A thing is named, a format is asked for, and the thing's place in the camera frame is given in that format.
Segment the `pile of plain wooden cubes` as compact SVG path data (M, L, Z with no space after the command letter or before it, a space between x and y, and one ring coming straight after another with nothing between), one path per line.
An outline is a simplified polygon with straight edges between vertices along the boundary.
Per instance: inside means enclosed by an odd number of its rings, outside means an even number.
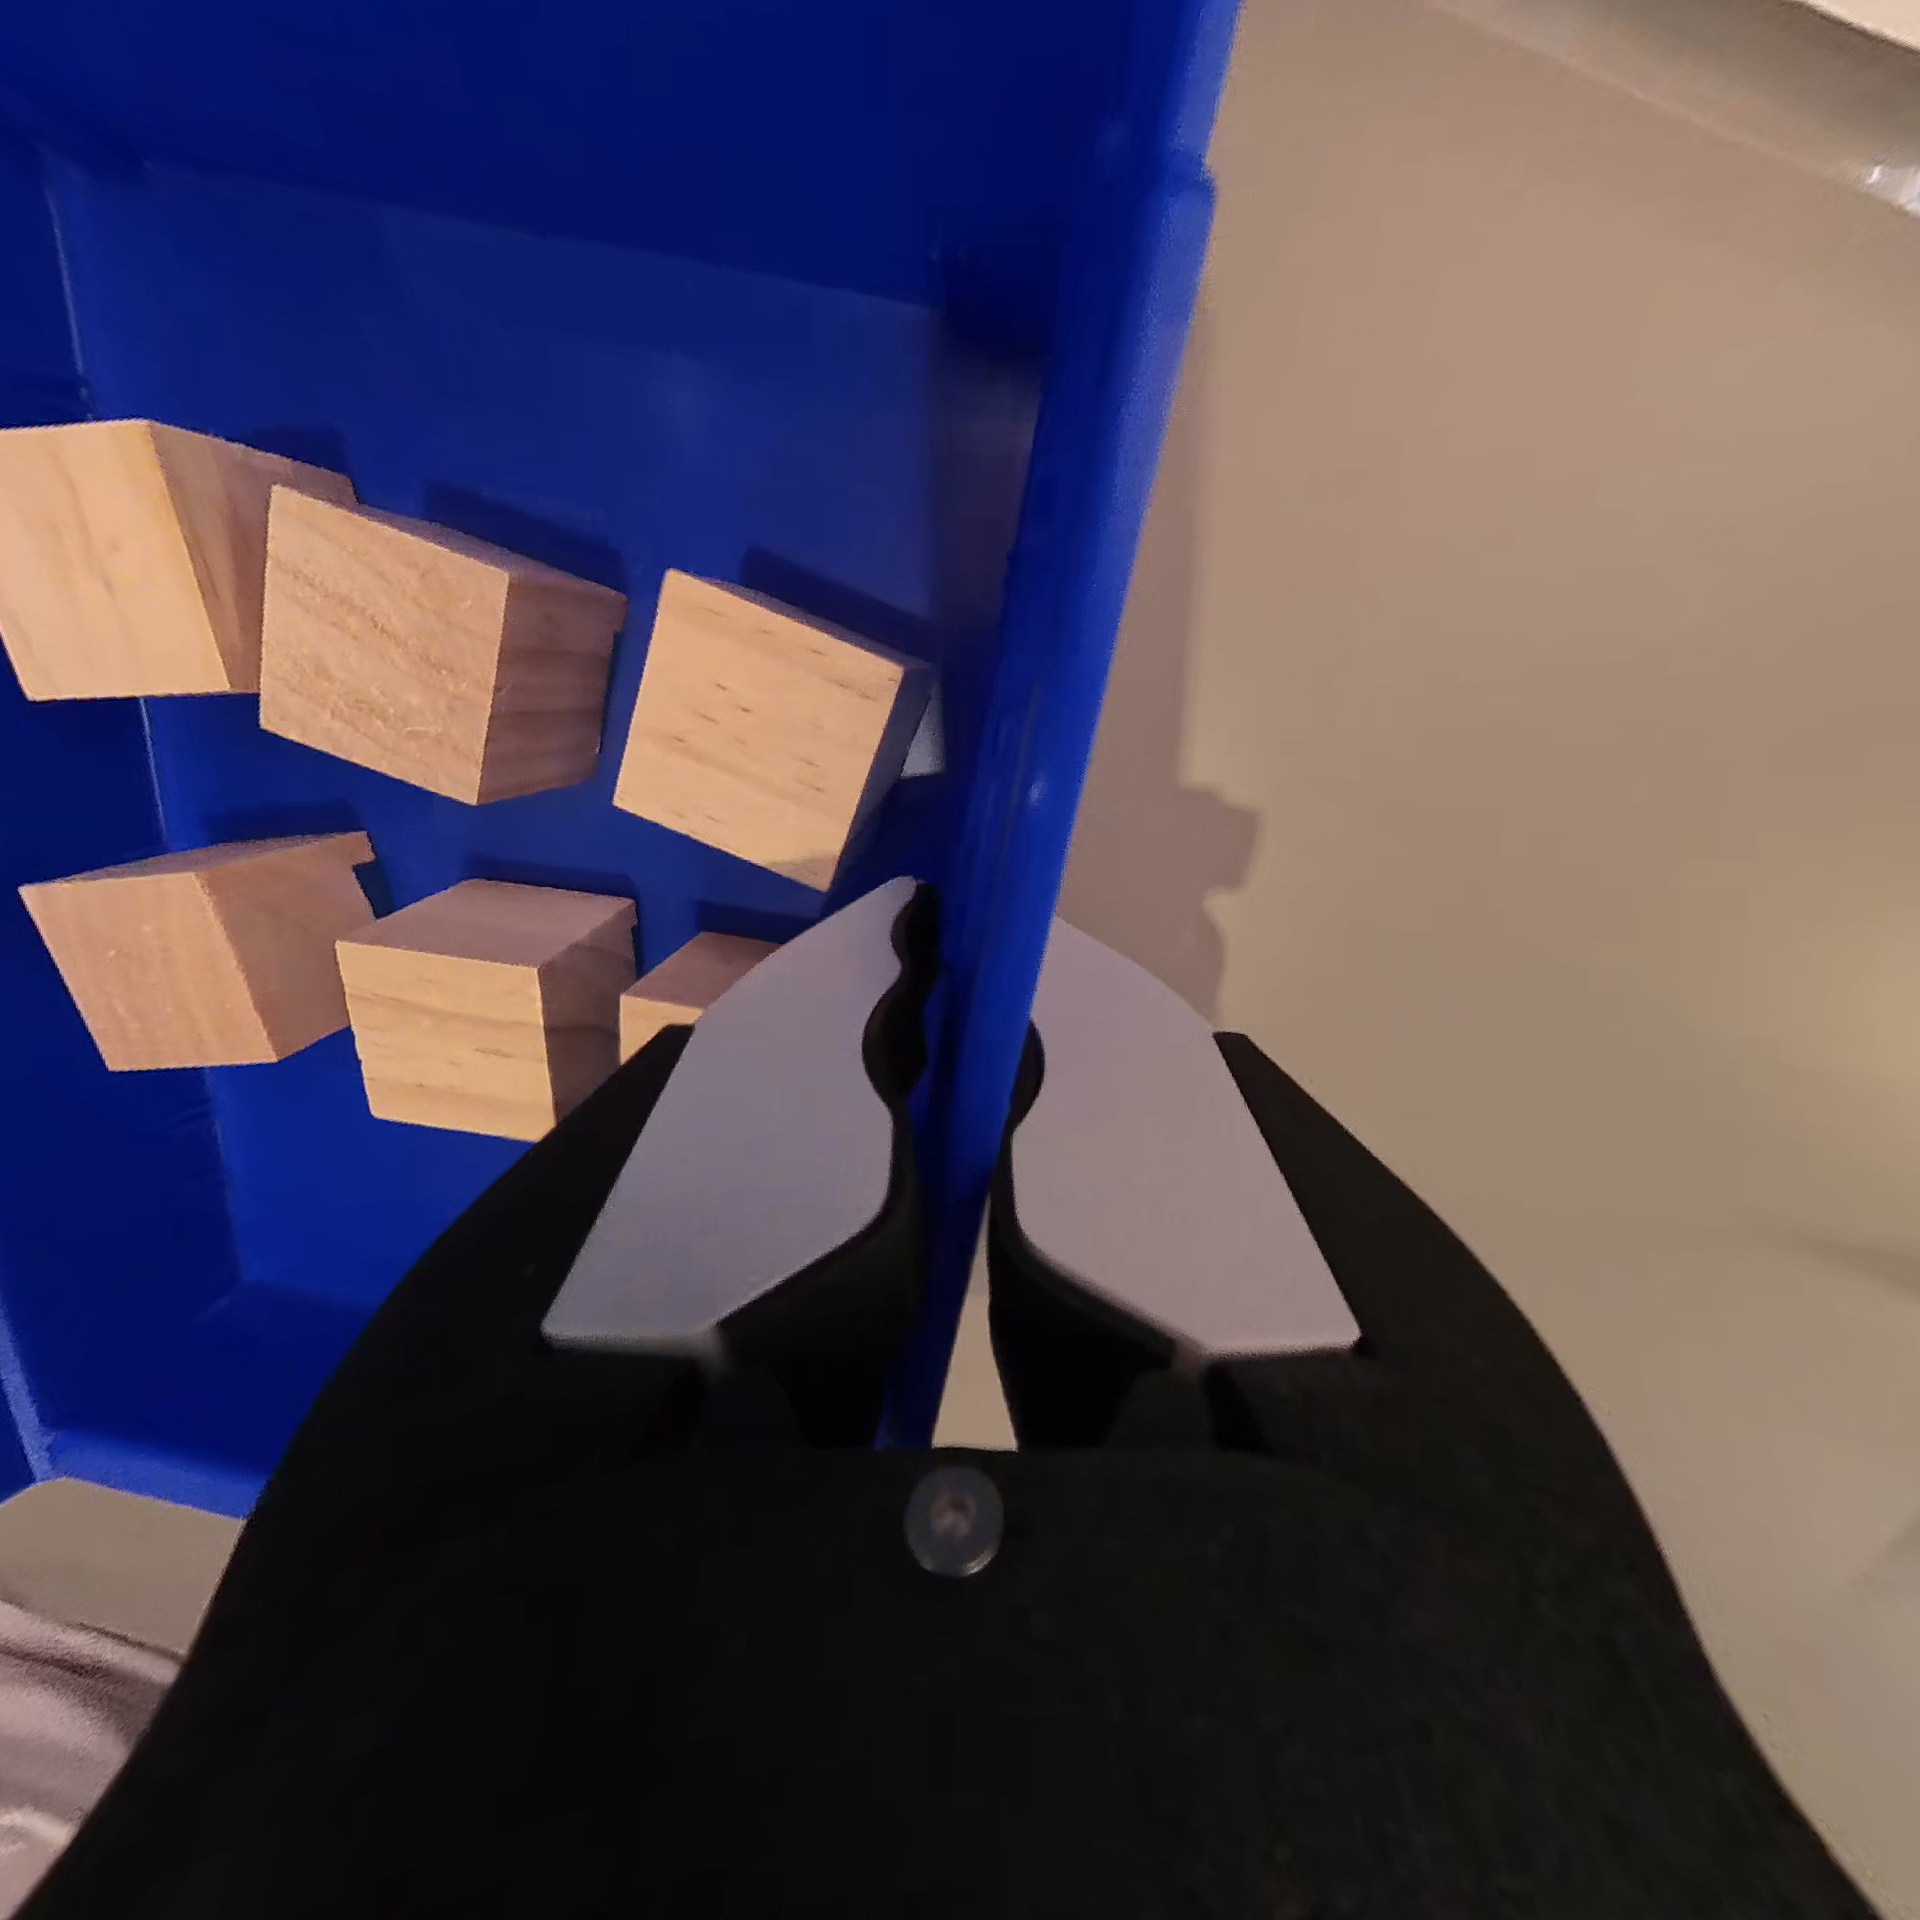
M256 696L258 724L465 807L595 772L628 603L337 472L155 421L4 429L4 653L34 705ZM811 895L934 764L931 667L670 570L613 805ZM773 954L641 973L633 901L460 881L376 919L364 831L18 888L110 1072L276 1066L352 1033L369 1108L538 1141Z

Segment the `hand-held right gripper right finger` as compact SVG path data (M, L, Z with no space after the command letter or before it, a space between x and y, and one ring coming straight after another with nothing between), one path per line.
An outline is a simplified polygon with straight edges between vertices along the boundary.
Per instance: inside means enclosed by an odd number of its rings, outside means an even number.
M1356 1353L1360 1324L1217 1031L1082 929L1048 935L993 1176L993 1355L1022 1449L1098 1449L1141 1383Z

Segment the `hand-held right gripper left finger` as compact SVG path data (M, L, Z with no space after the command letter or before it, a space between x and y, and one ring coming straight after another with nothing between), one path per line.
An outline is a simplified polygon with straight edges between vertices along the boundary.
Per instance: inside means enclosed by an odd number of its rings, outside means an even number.
M942 906L893 877L756 962L684 1050L545 1317L565 1353L769 1377L868 1449L921 1314L915 1095Z

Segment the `grey shiny cloth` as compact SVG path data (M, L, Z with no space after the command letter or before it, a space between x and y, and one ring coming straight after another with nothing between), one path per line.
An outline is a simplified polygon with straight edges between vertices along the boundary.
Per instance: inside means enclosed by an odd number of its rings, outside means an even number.
M2 1915L59 1860L179 1672L169 1649L2 1603Z

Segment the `blue plastic bin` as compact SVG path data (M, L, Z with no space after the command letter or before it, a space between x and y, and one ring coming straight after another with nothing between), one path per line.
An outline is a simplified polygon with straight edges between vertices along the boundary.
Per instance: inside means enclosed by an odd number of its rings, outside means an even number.
M364 831L372 901L627 895L642 949L794 882L611 805L665 570L938 672L945 754L842 891L942 901L915 1098L931 1433L1210 248L1238 5L4 5L4 426L154 418L620 591L601 772L488 807L252 697L4 671L4 1497L244 1519L515 1143L369 1116L348 1036L110 1072L17 888Z

